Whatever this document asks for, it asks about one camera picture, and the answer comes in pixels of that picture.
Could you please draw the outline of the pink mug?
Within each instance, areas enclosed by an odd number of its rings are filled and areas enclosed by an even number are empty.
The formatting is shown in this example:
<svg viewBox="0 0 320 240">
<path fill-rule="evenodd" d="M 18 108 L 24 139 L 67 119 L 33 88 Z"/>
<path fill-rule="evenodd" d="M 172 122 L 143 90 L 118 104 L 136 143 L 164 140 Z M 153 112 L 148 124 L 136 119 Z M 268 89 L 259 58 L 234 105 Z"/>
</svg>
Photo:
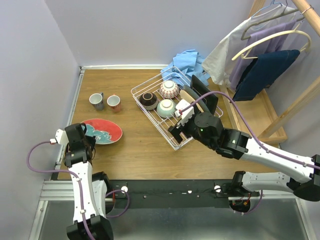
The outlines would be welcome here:
<svg viewBox="0 0 320 240">
<path fill-rule="evenodd" d="M 106 102 L 113 112 L 118 113 L 121 111 L 121 99 L 119 96 L 113 94 L 107 98 Z"/>
</svg>

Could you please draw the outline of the red teal plate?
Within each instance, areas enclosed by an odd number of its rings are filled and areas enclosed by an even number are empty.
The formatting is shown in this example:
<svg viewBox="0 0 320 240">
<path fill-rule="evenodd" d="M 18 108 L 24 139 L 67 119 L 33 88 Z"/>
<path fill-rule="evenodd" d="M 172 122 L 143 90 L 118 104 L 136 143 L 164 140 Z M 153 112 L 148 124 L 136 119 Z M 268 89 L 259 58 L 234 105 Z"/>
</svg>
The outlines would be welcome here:
<svg viewBox="0 0 320 240">
<path fill-rule="evenodd" d="M 86 135 L 95 137 L 97 145 L 110 145 L 116 143 L 123 136 L 122 129 L 114 122 L 93 118 L 82 122 L 86 125 Z"/>
</svg>

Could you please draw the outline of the grey mug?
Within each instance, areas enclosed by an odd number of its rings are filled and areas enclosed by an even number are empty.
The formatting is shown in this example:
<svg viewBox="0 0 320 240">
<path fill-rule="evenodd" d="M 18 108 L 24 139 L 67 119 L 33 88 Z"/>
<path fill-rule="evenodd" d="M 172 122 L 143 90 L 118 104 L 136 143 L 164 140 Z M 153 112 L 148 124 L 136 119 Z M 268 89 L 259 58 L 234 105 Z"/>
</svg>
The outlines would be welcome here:
<svg viewBox="0 0 320 240">
<path fill-rule="evenodd" d="M 90 104 L 97 110 L 102 111 L 105 108 L 104 105 L 104 93 L 94 93 L 89 97 Z"/>
</svg>

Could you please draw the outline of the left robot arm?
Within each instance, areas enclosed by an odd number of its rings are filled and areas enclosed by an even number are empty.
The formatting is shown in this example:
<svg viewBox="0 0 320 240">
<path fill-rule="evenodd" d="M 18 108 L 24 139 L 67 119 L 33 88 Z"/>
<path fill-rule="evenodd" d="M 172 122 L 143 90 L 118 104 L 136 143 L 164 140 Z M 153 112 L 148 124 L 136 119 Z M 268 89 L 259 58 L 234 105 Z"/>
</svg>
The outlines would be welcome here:
<svg viewBox="0 0 320 240">
<path fill-rule="evenodd" d="M 68 142 L 63 163 L 72 172 L 74 195 L 73 224 L 66 228 L 66 234 L 70 240 L 89 240 L 87 231 L 90 231 L 96 240 L 112 240 L 114 234 L 106 218 L 105 202 L 111 185 L 103 171 L 93 174 L 96 139 L 86 136 L 86 131 L 84 123 L 75 123 L 64 129 Z"/>
</svg>

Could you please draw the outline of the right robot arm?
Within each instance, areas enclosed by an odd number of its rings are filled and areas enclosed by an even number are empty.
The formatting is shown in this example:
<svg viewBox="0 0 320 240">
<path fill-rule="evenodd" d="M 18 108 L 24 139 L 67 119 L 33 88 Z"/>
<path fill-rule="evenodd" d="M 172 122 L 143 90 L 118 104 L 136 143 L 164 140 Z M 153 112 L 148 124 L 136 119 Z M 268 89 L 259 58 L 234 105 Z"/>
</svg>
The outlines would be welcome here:
<svg viewBox="0 0 320 240">
<path fill-rule="evenodd" d="M 218 155 L 228 159 L 257 162 L 275 170 L 269 173 L 237 171 L 227 193 L 241 196 L 259 190 L 282 191 L 303 200 L 320 200 L 320 157 L 296 155 L 255 140 L 249 134 L 225 128 L 221 120 L 209 112 L 194 114 L 186 122 L 179 121 L 168 131 L 180 143 L 184 134 Z"/>
</svg>

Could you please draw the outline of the wooden clothes rack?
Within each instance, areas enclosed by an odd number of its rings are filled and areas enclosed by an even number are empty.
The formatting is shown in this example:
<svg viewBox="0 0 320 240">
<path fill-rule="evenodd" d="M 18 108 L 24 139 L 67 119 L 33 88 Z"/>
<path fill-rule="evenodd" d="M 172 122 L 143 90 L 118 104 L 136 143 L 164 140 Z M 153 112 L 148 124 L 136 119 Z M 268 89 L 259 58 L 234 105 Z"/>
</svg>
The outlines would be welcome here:
<svg viewBox="0 0 320 240">
<path fill-rule="evenodd" d="M 306 0 L 292 0 L 302 15 L 307 20 L 311 28 L 320 37 L 320 11 L 315 11 Z M 265 4 L 265 0 L 254 0 L 249 17 L 253 16 L 254 11 L 260 10 Z M 293 103 L 278 116 L 268 94 L 265 90 L 261 91 L 251 102 L 238 103 L 238 107 L 250 126 L 255 127 L 255 133 L 264 143 L 275 145 L 285 142 L 288 136 L 283 126 L 289 122 L 300 110 L 305 108 L 314 98 L 320 94 L 320 76 L 318 76 Z M 226 112 L 229 116 L 231 125 L 236 130 L 247 131 L 242 123 L 240 115 L 226 98 L 223 99 Z"/>
</svg>

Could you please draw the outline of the light green ribbed bowl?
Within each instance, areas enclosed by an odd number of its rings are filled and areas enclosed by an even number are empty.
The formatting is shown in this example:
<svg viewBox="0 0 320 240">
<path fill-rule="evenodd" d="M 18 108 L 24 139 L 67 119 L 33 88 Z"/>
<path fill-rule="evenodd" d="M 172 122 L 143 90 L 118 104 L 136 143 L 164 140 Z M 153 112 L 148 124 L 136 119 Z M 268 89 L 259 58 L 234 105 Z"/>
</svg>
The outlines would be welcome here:
<svg viewBox="0 0 320 240">
<path fill-rule="evenodd" d="M 156 108 L 157 114 L 162 118 L 172 118 L 175 112 L 176 104 L 171 99 L 161 100 Z"/>
</svg>

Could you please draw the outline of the beige plate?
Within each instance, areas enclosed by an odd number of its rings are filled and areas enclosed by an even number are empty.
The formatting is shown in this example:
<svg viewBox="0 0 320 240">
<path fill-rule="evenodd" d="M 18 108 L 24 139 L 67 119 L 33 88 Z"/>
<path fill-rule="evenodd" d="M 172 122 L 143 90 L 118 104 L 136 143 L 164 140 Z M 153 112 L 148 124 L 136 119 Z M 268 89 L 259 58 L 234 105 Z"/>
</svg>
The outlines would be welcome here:
<svg viewBox="0 0 320 240">
<path fill-rule="evenodd" d="M 182 99 L 186 100 L 189 104 L 191 104 L 192 102 L 195 101 L 195 99 L 183 89 L 180 90 L 179 94 L 180 94 L 180 97 Z M 196 103 L 196 106 L 200 112 L 202 112 L 202 113 L 204 112 L 204 109 L 201 107 L 201 105 L 199 103 Z"/>
</svg>

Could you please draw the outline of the red white patterned bowl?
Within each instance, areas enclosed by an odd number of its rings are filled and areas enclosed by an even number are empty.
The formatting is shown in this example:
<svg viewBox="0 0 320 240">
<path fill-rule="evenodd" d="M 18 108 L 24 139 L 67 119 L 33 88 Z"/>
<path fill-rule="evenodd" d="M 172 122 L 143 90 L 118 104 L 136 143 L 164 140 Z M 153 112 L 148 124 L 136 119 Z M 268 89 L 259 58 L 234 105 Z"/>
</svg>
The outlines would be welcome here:
<svg viewBox="0 0 320 240">
<path fill-rule="evenodd" d="M 180 88 L 172 80 L 164 81 L 159 88 L 159 94 L 164 99 L 173 99 L 179 94 L 179 92 L 180 92 Z"/>
</svg>

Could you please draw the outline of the dark brown bowl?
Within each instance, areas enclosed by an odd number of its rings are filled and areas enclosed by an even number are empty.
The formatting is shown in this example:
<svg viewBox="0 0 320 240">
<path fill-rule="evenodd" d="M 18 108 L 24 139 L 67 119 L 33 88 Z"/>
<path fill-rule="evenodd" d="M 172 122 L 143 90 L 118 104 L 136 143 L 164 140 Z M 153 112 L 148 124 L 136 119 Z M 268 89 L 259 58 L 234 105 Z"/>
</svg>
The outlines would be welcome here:
<svg viewBox="0 0 320 240">
<path fill-rule="evenodd" d="M 139 102 L 147 111 L 152 111 L 157 108 L 159 100 L 152 92 L 145 92 L 139 97 Z"/>
</svg>

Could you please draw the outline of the light blue cloth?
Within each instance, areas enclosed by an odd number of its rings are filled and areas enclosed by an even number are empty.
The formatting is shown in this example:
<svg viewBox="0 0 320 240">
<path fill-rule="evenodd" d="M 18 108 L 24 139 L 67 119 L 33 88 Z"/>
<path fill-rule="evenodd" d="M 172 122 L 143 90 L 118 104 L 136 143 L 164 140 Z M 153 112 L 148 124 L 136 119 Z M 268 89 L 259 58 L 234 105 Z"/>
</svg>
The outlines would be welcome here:
<svg viewBox="0 0 320 240">
<path fill-rule="evenodd" d="M 196 76 L 205 86 L 209 85 L 210 75 L 202 67 L 205 58 L 195 49 L 185 50 L 173 57 L 172 62 L 160 72 L 164 81 L 171 80 L 179 86 L 191 85 Z"/>
</svg>

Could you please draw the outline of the white t-shirt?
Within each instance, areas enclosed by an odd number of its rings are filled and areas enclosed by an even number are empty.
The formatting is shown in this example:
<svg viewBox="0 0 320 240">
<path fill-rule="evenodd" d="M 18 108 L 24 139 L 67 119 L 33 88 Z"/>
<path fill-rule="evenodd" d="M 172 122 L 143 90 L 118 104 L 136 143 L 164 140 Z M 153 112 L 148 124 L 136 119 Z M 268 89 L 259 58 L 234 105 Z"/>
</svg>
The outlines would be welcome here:
<svg viewBox="0 0 320 240">
<path fill-rule="evenodd" d="M 279 4 L 277 7 L 263 14 L 255 15 L 244 20 L 218 43 L 202 63 L 203 70 L 210 75 L 215 84 L 226 86 L 228 88 L 231 87 L 230 76 L 232 74 L 232 70 L 236 66 L 236 61 L 232 61 L 232 57 L 246 46 L 246 42 L 241 40 L 244 30 L 253 23 L 257 23 L 263 19 L 268 19 L 280 14 L 284 9 L 285 5 Z M 286 11 L 290 10 L 293 10 L 293 8 L 288 6 Z M 246 35 L 248 36 L 274 27 L 278 24 L 292 21 L 295 16 L 296 13 L 292 13 L 260 25 L 253 26 L 247 31 Z"/>
</svg>

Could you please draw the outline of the cream clothes hanger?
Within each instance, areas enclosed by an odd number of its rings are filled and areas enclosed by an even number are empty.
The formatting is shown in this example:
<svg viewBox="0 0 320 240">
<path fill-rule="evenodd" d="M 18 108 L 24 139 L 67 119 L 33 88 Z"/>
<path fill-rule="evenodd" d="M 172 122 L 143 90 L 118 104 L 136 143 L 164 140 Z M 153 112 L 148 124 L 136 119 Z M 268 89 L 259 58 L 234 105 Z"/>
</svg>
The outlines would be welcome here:
<svg viewBox="0 0 320 240">
<path fill-rule="evenodd" d="M 238 59 L 239 57 L 241 57 L 241 59 L 244 60 L 253 60 L 253 59 L 257 59 L 258 57 L 253 55 L 250 56 L 250 53 L 252 51 L 252 49 L 254 49 L 255 47 L 259 46 L 259 45 L 265 45 L 265 43 L 267 43 L 268 45 L 268 49 L 270 49 L 270 45 L 271 44 L 275 44 L 276 47 L 274 47 L 274 49 L 278 49 L 278 46 L 282 45 L 284 43 L 285 40 L 283 40 L 283 37 L 287 37 L 288 35 L 302 35 L 305 36 L 307 38 L 307 42 L 300 48 L 300 52 L 308 52 L 310 50 L 310 47 L 312 45 L 312 39 L 310 37 L 310 35 L 304 31 L 299 30 L 300 24 L 298 24 L 294 29 L 292 30 L 285 30 L 285 31 L 280 31 L 280 32 L 276 32 L 274 34 L 271 34 L 269 36 L 266 36 L 258 41 L 253 42 L 252 44 L 246 46 L 245 48 L 243 48 L 242 50 L 240 50 L 238 53 L 235 54 L 235 56 L 232 57 L 232 61 L 235 61 L 236 59 Z"/>
</svg>

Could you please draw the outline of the navy blue garment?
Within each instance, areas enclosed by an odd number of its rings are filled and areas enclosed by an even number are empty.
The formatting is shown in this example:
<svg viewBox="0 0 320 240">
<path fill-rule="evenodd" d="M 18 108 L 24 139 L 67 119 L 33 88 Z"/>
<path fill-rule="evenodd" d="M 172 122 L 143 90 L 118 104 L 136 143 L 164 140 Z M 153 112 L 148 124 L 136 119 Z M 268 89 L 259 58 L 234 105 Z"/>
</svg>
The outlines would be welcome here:
<svg viewBox="0 0 320 240">
<path fill-rule="evenodd" d="M 281 50 L 260 54 L 244 70 L 235 94 L 235 102 L 251 101 L 263 89 L 269 88 L 298 58 L 300 51 Z"/>
</svg>

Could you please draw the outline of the grey clothes hanger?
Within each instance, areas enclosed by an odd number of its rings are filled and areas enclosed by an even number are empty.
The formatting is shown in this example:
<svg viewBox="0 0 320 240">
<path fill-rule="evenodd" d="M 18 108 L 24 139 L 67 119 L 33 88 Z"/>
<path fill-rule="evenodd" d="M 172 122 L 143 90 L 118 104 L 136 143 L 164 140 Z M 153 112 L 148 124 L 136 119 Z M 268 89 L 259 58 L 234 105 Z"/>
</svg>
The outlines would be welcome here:
<svg viewBox="0 0 320 240">
<path fill-rule="evenodd" d="M 290 15 L 290 14 L 293 14 L 293 13 L 296 13 L 296 12 L 299 11 L 298 8 L 293 9 L 293 10 L 288 10 L 288 11 L 286 11 L 287 7 L 288 7 L 288 3 L 286 2 L 286 5 L 285 5 L 284 10 L 283 10 L 280 14 L 275 15 L 275 16 L 272 16 L 272 17 L 270 17 L 270 18 L 263 19 L 263 20 L 261 20 L 261 21 L 259 21 L 259 22 L 252 23 L 251 25 L 249 25 L 249 26 L 243 31 L 240 39 L 241 39 L 242 41 L 249 39 L 250 36 L 246 36 L 246 33 L 247 33 L 247 31 L 248 31 L 251 27 L 253 27 L 253 26 L 258 26 L 258 25 L 260 25 L 260 24 L 263 24 L 263 23 L 272 21 L 272 20 L 274 20 L 274 19 L 278 19 L 278 18 L 287 16 L 287 15 Z"/>
</svg>

